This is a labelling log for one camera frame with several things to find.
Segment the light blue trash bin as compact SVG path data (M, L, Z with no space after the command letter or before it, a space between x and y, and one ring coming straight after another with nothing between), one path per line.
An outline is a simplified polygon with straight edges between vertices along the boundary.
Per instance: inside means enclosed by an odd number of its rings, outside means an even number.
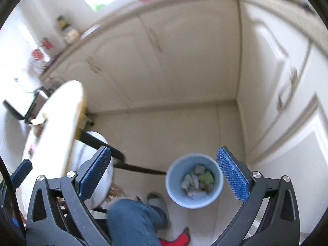
M219 197L223 189L223 174L212 157L191 153L171 164L165 186L175 203L184 208L199 209Z

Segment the cream kitchen cabinets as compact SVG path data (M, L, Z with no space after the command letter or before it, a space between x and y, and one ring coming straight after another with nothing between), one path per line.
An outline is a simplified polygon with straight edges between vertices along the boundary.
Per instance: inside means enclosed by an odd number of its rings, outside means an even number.
M242 159L292 178L303 236L327 209L327 30L279 0L42 0L82 32L46 73L90 113L236 103ZM88 3L106 3L94 12Z

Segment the round white marble table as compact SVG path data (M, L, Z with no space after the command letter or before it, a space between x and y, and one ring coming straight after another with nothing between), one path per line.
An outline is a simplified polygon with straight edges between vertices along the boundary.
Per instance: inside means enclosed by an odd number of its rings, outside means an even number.
M95 154L96 149L78 140L85 112L86 94L75 80L61 85L42 106L36 117L41 127L32 126L22 156L32 162L32 170L19 187L24 216L38 176L61 178Z

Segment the black table leg base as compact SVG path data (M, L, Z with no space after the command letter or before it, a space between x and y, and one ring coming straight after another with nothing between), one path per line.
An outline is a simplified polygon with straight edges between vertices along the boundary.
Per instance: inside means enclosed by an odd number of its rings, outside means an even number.
M119 151L118 149L101 141L100 139L97 139L93 135L87 133L85 130L81 129L80 135L78 136L78 140L96 150L98 150L101 146L105 146L105 147L109 148L111 151L112 157L116 160L116 163L114 165L115 168L123 169L126 171L144 173L144 174L166 175L166 172L163 172L163 171L158 171L158 170L154 170L154 169L138 167L135 165L127 164L125 162L126 157L121 151Z

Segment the person's blue jeans leg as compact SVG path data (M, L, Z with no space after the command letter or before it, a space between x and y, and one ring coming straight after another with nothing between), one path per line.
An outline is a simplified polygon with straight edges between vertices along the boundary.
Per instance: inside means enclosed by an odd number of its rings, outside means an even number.
M164 218L146 202L120 199L107 212L109 236L114 245L160 245L157 231Z

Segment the black silver rice cooker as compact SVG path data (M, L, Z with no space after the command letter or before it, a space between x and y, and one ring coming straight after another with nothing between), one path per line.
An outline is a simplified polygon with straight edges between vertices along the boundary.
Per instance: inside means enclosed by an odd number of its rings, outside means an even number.
M3 105L15 119L31 125L31 120L36 118L49 96L44 87L31 92L15 91L3 101Z

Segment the grey slipper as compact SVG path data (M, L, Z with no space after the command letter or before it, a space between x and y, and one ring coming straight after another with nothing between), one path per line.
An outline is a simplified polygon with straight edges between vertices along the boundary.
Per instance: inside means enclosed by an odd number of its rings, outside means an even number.
M161 215L164 218L164 224L162 229L171 228L171 220L169 215L169 210L166 204L164 197L158 192L148 193L146 197L146 203L156 209L158 212L161 212Z

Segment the red slipper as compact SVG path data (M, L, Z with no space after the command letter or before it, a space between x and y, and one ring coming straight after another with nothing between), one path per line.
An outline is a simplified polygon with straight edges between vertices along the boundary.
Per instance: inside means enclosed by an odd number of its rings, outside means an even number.
M159 240L161 246L188 246L190 241L190 229L188 227L184 228L183 232L173 241L162 238Z

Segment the glass jar with food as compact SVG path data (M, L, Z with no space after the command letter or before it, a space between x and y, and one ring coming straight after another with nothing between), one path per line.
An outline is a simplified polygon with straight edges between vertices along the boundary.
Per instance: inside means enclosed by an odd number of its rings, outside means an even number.
M80 37L78 30L72 27L72 25L65 19L63 15L56 18L57 24L62 32L65 42L68 45L73 44Z

